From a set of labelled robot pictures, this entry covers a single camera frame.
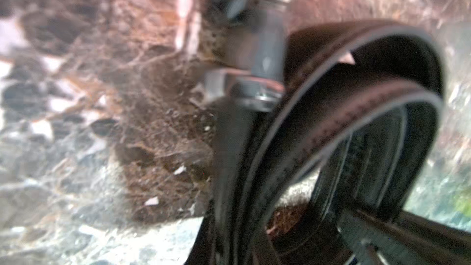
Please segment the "black belt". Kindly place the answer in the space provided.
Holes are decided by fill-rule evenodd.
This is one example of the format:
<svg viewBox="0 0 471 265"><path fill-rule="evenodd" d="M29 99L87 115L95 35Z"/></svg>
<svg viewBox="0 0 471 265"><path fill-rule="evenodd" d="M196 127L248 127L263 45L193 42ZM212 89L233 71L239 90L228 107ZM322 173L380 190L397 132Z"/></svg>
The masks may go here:
<svg viewBox="0 0 471 265"><path fill-rule="evenodd" d="M252 265L265 229L282 265L358 264L346 209L393 222L444 109L442 56L390 20L285 34L292 0L209 0L229 25L227 61L206 75L220 105L213 200L216 265Z"/></svg>

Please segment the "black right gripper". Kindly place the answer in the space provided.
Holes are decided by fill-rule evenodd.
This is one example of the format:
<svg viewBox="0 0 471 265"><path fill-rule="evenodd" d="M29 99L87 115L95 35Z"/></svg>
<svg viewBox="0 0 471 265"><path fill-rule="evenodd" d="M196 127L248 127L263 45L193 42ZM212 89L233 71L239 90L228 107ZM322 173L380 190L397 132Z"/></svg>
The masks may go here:
<svg viewBox="0 0 471 265"><path fill-rule="evenodd" d="M471 234L401 212L383 222L346 209L337 228L359 265L469 265Z"/></svg>

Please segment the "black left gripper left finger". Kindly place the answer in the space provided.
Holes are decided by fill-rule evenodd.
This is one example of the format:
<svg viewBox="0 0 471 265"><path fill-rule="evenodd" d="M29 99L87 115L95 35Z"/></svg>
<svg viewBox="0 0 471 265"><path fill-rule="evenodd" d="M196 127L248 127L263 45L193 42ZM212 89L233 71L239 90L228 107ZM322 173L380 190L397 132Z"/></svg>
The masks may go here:
<svg viewBox="0 0 471 265"><path fill-rule="evenodd" d="M196 240L184 265L215 265L216 238L214 208L208 206Z"/></svg>

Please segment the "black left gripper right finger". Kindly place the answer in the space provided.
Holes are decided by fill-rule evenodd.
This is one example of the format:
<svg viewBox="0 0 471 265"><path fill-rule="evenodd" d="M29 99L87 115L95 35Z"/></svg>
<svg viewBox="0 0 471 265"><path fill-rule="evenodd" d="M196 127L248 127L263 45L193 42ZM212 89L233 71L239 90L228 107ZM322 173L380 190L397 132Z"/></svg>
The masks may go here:
<svg viewBox="0 0 471 265"><path fill-rule="evenodd" d="M265 229L260 229L252 246L253 265L282 265L276 250L273 247Z"/></svg>

